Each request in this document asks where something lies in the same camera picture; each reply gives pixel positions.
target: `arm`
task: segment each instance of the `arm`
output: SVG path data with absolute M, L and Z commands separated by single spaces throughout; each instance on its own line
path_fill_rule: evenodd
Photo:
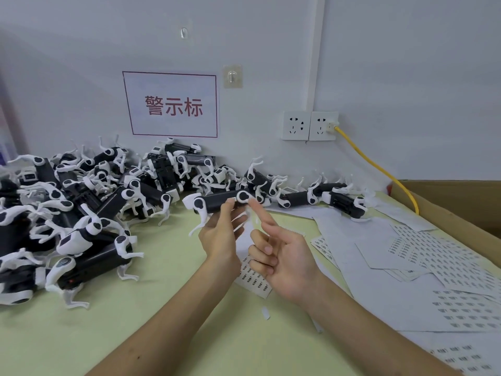
M 268 234 L 258 230 L 250 234 L 254 241 L 249 247 L 254 259 L 250 267 L 282 297 L 306 310 L 367 374 L 461 375 L 373 316 L 324 276 L 303 236 L 279 227 L 257 201 L 249 205 Z
M 140 329 L 94 367 L 87 376 L 170 375 L 184 357 L 191 339 L 228 291 L 240 271 L 233 230 L 247 216 L 235 219 L 229 200 L 214 214 L 198 237 L 207 259 L 188 282 Z

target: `wall socket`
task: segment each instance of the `wall socket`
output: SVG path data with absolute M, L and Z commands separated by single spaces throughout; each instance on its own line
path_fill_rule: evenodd
M 336 139 L 336 135 L 329 133 L 327 131 L 327 125 L 329 123 L 335 126 L 339 125 L 338 122 L 339 113 L 338 112 L 312 112 L 311 113 L 311 123 L 310 123 L 310 141 L 333 141 Z
M 282 140 L 307 141 L 310 135 L 310 116 L 310 112 L 285 111 L 282 120 Z

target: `yellow cable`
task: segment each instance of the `yellow cable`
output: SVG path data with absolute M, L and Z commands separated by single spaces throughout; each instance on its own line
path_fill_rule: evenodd
M 348 144 L 350 144 L 353 149 L 358 153 L 360 154 L 360 156 L 365 159 L 368 163 L 370 163 L 372 166 L 374 166 L 376 169 L 378 169 L 379 171 L 381 171 L 385 176 L 387 176 L 388 178 L 390 178 L 393 182 L 395 182 L 397 185 L 400 186 L 400 188 L 402 188 L 402 190 L 404 190 L 404 193 L 407 194 L 407 196 L 409 197 L 410 201 L 412 202 L 412 204 L 414 205 L 414 210 L 416 211 L 416 214 L 419 215 L 419 207 L 417 206 L 417 202 L 416 202 L 416 199 L 414 199 L 414 196 L 412 196 L 412 194 L 409 192 L 409 190 L 407 190 L 407 188 L 402 184 L 400 183 L 400 181 L 395 178 L 394 176 L 392 176 L 389 172 L 387 172 L 385 169 L 383 169 L 381 166 L 379 166 L 378 164 L 376 164 L 373 160 L 371 160 L 369 157 L 367 157 L 358 147 L 357 145 L 355 145 L 355 143 L 348 137 L 348 135 L 342 131 L 342 129 L 340 127 L 334 127 L 334 129 L 339 132 L 339 134 L 341 136 L 343 136 L 346 141 L 348 141 Z

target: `white wall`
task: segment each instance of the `white wall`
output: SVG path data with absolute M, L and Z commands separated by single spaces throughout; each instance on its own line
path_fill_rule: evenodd
M 315 110 L 400 178 L 501 179 L 501 0 L 327 0 Z
M 498 0 L 327 0 L 315 100 L 398 177 L 501 179 Z M 284 110 L 303 109 L 314 0 L 2 0 L 0 91 L 21 151 L 52 155 L 99 134 L 136 151 L 122 70 L 243 65 L 219 89 L 220 138 L 196 139 L 243 170 L 294 179 L 353 173 L 383 187 L 342 139 L 285 142 Z M 192 40 L 179 38 L 187 26 Z

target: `yellow-green table surface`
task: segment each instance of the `yellow-green table surface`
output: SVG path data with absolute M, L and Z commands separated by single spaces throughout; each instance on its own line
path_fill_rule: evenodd
M 305 233 L 308 243 L 320 235 L 313 220 L 272 215 L 279 224 Z M 25 304 L 0 306 L 0 374 L 83 375 L 153 316 L 205 258 L 197 236 L 188 237 L 199 217 L 181 202 L 171 207 L 171 216 L 161 227 L 157 222 L 152 219 L 132 229 L 138 235 L 138 251 L 145 253 L 129 268 L 139 282 L 121 281 L 116 271 L 92 280 L 76 298 L 90 302 L 89 310 L 66 310 L 57 294 L 45 291 Z M 340 271 L 312 246 L 311 250 L 346 287 Z M 487 266 L 501 275 L 496 267 Z M 263 306 L 270 312 L 269 320 L 263 318 Z M 233 284 L 195 335 L 178 374 L 361 373 L 333 338 L 317 333 L 297 306 L 274 291 L 265 300 Z

